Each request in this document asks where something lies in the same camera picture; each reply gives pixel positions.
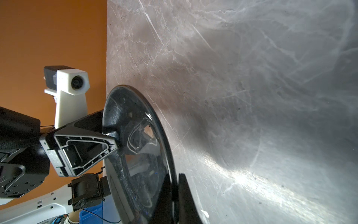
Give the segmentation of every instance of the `white plastic bracket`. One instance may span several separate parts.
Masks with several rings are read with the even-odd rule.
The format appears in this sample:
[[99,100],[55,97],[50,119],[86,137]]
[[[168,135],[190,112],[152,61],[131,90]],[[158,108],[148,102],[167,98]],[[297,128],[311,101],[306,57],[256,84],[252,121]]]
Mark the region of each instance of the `white plastic bracket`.
[[68,200],[72,199],[72,188],[67,184],[54,192],[0,210],[0,224],[37,224],[44,220],[73,211]]
[[[45,89],[45,93],[54,96],[56,102],[55,128],[88,115],[85,93],[90,88],[88,74],[79,69],[57,70],[57,91]],[[71,86],[72,79],[80,76],[83,85],[79,89]]]

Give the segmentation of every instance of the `black plate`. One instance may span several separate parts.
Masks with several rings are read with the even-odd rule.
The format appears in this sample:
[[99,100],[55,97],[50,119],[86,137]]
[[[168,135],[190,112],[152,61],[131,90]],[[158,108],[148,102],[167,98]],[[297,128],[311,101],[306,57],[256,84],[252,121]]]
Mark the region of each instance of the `black plate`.
[[115,87],[106,100],[103,134],[119,149],[105,159],[107,178],[122,223],[148,223],[164,178],[177,186],[170,146],[147,99],[135,88]]

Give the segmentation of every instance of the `blue plastic container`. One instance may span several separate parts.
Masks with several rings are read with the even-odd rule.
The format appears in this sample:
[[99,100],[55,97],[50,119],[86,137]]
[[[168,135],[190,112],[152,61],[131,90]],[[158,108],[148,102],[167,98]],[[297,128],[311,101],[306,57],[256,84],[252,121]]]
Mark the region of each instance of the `blue plastic container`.
[[[101,202],[99,205],[86,208],[86,210],[91,211],[95,213],[96,215],[103,217],[103,202]],[[86,211],[80,211],[79,212],[79,223],[80,224],[98,224],[102,223],[102,219],[98,218],[95,215],[92,215],[91,213],[88,213]]]

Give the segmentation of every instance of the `orange wall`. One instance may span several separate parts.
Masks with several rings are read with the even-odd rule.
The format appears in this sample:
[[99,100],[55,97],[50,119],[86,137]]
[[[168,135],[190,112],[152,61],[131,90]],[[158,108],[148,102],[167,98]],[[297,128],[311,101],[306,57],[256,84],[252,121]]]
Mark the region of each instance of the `orange wall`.
[[[106,99],[106,0],[0,1],[0,106],[53,125],[56,104],[44,93],[43,67],[66,65],[88,72],[88,112]],[[90,172],[98,172],[97,164]],[[39,197],[71,178],[52,165],[45,182],[0,209]]]

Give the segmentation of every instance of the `gray marble countertop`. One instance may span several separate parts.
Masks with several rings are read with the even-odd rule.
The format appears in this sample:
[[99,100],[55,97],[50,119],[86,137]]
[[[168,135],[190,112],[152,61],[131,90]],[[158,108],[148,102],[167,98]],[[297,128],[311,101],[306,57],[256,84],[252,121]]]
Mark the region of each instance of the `gray marble countertop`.
[[203,223],[358,223],[352,0],[111,0],[107,93],[148,98]]

